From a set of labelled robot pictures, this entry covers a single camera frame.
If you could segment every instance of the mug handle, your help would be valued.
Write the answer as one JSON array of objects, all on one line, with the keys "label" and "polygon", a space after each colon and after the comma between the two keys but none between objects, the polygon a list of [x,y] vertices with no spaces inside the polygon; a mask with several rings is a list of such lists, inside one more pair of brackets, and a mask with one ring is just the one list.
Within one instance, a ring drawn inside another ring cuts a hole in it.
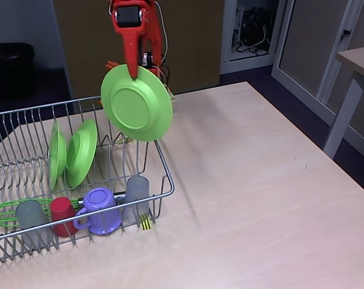
[{"label": "mug handle", "polygon": [[[75,216],[81,215],[81,214],[85,214],[87,212],[86,208],[81,208]],[[87,220],[87,223],[82,225],[79,223],[80,219],[76,219],[73,220],[73,226],[77,229],[77,230],[83,230],[83,229],[87,229],[91,226],[91,222]]]}]

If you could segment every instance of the gray cup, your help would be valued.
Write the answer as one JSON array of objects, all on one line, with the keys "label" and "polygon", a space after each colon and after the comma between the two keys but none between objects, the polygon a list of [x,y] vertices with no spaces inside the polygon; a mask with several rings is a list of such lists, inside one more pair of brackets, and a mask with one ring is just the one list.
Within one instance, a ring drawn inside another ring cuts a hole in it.
[{"label": "gray cup", "polygon": [[[133,176],[127,181],[125,203],[135,200],[142,200],[150,196],[150,182],[143,176]],[[124,207],[123,217],[129,223],[140,222],[139,216],[148,214],[150,211],[149,202]]]},{"label": "gray cup", "polygon": [[[16,217],[21,229],[29,229],[49,223],[42,206],[36,200],[26,200],[18,205],[16,208]],[[39,249],[48,246],[53,236],[52,228],[47,227],[24,233],[22,240],[30,249]]]}]

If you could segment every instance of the red cup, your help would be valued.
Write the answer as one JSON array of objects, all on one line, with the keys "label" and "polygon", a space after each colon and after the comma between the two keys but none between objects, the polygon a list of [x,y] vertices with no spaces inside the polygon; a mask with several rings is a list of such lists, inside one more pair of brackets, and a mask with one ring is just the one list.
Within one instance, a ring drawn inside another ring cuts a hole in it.
[{"label": "red cup", "polygon": [[[58,197],[54,199],[49,205],[52,213],[52,221],[64,220],[66,218],[73,217],[75,213],[75,209],[72,207],[71,201],[67,197]],[[67,229],[69,234],[73,235],[78,230],[73,226],[73,222],[66,222]],[[64,224],[59,224],[54,226],[55,233],[60,237],[68,237],[69,234],[66,230]]]}]

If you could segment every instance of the black trash bin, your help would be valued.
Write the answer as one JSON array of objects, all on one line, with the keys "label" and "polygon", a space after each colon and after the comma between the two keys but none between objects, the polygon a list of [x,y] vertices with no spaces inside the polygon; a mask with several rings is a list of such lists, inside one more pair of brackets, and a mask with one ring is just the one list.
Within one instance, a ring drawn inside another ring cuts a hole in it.
[{"label": "black trash bin", "polygon": [[34,49],[26,43],[0,43],[0,97],[21,99],[34,91]]}]

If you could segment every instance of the cable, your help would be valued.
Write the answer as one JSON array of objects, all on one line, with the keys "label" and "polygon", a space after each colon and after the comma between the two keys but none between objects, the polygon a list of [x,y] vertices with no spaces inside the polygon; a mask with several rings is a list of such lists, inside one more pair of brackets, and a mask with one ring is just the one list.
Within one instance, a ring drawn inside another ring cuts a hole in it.
[{"label": "cable", "polygon": [[113,0],[110,0],[110,4],[108,5],[108,14],[112,15],[112,2]]},{"label": "cable", "polygon": [[167,66],[167,65],[165,65],[164,63],[162,64],[162,67],[165,67],[165,68],[167,68],[167,70],[168,70],[168,74],[167,74],[167,86],[168,86],[168,81],[169,81],[169,79],[170,79],[170,75],[171,75],[171,69]]},{"label": "cable", "polygon": [[154,65],[152,67],[157,68],[159,70],[160,74],[164,77],[165,82],[167,82],[167,77],[166,77],[165,73],[163,72],[163,70],[161,70],[160,67],[156,66],[156,65]]},{"label": "cable", "polygon": [[267,27],[266,26],[264,26],[264,31],[265,31],[265,29],[266,29],[266,41],[267,41],[267,43],[268,44],[270,44],[270,39],[267,37]]},{"label": "cable", "polygon": [[240,47],[245,46],[245,45],[243,44],[243,41],[242,41],[242,40],[240,40],[240,41],[241,41],[241,43],[242,43],[242,46],[239,46],[239,47],[236,49],[236,51],[238,51],[238,52],[240,52],[240,53],[242,53],[242,52],[246,52],[246,51],[250,50],[250,48],[254,48],[254,47],[256,47],[256,46],[258,46],[258,45],[262,44],[262,43],[266,40],[266,36],[267,36],[267,27],[266,27],[266,25],[264,25],[264,38],[263,38],[263,40],[262,40],[261,42],[258,42],[258,43],[254,44],[254,45],[251,45],[251,46],[249,46],[249,47],[248,47],[247,49],[245,49],[245,50],[239,51],[239,48],[240,48]]},{"label": "cable", "polygon": [[252,48],[252,50],[250,50],[251,53],[254,53],[256,56],[263,56],[263,55],[267,55],[268,51],[264,51],[265,53],[263,54],[259,54],[258,51],[264,51],[263,49],[259,49],[257,47]]},{"label": "cable", "polygon": [[160,8],[160,5],[159,5],[158,1],[154,1],[154,2],[156,4],[156,6],[158,6],[160,19],[162,21],[162,27],[163,27],[163,33],[164,33],[164,39],[165,39],[165,53],[164,53],[164,56],[163,56],[163,59],[162,59],[162,62],[164,62],[164,60],[165,60],[165,58],[167,56],[167,53],[168,53],[168,38],[167,38],[167,33],[165,31],[162,8]]}]

